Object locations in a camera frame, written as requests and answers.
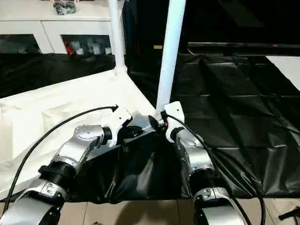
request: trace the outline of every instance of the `black cloth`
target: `black cloth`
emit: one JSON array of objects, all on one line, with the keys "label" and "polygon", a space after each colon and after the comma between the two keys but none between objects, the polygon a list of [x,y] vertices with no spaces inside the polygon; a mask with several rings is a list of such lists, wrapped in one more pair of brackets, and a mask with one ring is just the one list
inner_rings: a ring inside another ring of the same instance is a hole
[{"label": "black cloth", "polygon": [[[107,58],[60,57],[0,56],[0,96],[113,67]],[[153,105],[159,68],[159,57],[140,57],[130,68],[131,78]],[[243,170],[256,180],[259,195],[300,197],[300,93],[265,57],[178,58],[172,89],[172,101],[177,100],[186,124],[212,148],[236,197],[257,195]],[[68,200],[189,198],[180,169],[172,144],[163,134],[151,133],[87,162]]]}]

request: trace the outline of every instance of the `white cabinet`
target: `white cabinet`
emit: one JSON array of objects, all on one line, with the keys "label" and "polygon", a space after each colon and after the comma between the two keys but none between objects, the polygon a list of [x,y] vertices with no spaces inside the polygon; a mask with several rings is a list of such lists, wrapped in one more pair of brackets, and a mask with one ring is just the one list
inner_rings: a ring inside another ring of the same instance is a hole
[{"label": "white cabinet", "polygon": [[54,53],[67,53],[62,35],[108,35],[112,32],[110,22],[99,21],[42,21]]},{"label": "white cabinet", "polygon": [[[122,29],[123,5],[124,0],[119,0]],[[107,0],[78,2],[76,12],[68,15],[57,15],[51,1],[0,0],[0,35],[32,34],[41,53],[67,53],[64,35],[104,35],[114,54],[110,20]]]},{"label": "white cabinet", "polygon": [[41,53],[53,53],[40,21],[0,21],[0,35],[8,34],[32,34]]}]

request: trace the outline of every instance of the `floor tile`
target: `floor tile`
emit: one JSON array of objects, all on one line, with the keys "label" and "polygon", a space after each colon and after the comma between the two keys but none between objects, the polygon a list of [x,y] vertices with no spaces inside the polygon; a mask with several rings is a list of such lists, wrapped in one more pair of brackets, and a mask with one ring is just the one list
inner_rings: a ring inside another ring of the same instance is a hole
[{"label": "floor tile", "polygon": [[[247,213],[251,223],[253,225],[260,224],[261,208],[260,208],[259,200],[257,198],[253,198],[253,199],[238,199],[238,201],[243,207],[244,211]],[[266,209],[265,225],[274,225],[272,218],[267,209]]]},{"label": "floor tile", "polygon": [[83,225],[87,203],[65,203],[61,210],[59,225]]},{"label": "floor tile", "polygon": [[194,225],[194,203],[191,199],[177,200],[181,225]]},{"label": "floor tile", "polygon": [[2,216],[3,208],[4,208],[4,203],[0,202],[0,217]]},{"label": "floor tile", "polygon": [[119,204],[88,203],[84,225],[180,225],[177,202],[132,201]]},{"label": "floor tile", "polygon": [[275,225],[295,225],[293,218],[281,221],[278,216],[292,211],[296,206],[300,206],[299,199],[265,199],[266,206],[272,216]]}]

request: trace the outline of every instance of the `black fabric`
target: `black fabric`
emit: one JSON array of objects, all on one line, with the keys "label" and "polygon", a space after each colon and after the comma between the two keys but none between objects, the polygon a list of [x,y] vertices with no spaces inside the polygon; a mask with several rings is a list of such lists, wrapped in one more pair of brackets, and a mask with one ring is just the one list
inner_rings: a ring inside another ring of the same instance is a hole
[{"label": "black fabric", "polygon": [[[0,56],[1,97],[113,67],[107,58],[20,57]],[[181,102],[186,123],[213,149],[232,193],[256,196],[247,170],[259,195],[300,197],[299,91],[265,57],[194,59],[178,58],[172,101]],[[140,57],[130,68],[131,78],[153,105],[159,68],[159,57]],[[180,170],[173,146],[163,134],[151,133],[87,162],[68,201],[189,198]]]},{"label": "black fabric", "polygon": [[0,98],[112,68],[113,56],[0,54]]},{"label": "black fabric", "polygon": [[[153,105],[156,74],[132,72]],[[236,197],[256,196],[243,169],[256,180],[258,195],[299,197],[300,92],[265,57],[178,59],[171,101],[181,102],[186,123],[214,148]]]}]

